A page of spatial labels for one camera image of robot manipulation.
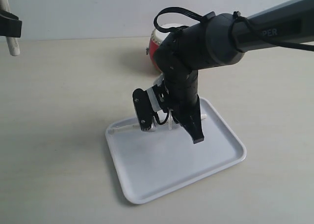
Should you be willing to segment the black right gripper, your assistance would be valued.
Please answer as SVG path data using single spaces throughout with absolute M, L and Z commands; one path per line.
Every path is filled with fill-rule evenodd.
M 165 105 L 172 111 L 175 122 L 180 124 L 197 144 L 204 140 L 198 96 L 198 71 L 162 74 Z

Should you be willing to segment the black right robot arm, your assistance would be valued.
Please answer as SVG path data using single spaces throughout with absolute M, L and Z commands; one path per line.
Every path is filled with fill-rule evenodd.
M 168 35 L 153 55 L 163 73 L 165 106 L 194 143 L 204 140 L 199 70 L 236 64 L 252 50 L 314 49 L 314 0 L 290 0 L 250 17 L 238 11 L 201 16 L 181 7 L 165 8 L 161 13 L 180 13 L 197 22 L 189 27 L 160 28 Z

